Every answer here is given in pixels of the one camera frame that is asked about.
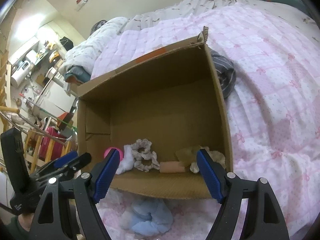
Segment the person's left hand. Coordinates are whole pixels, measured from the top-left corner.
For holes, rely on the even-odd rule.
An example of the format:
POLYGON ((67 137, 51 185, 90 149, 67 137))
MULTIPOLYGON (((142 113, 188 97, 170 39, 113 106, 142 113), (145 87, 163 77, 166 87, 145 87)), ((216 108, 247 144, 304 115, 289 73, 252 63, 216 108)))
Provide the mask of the person's left hand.
POLYGON ((20 226, 27 232, 30 231, 33 222, 34 213, 23 213, 18 216, 20 226))

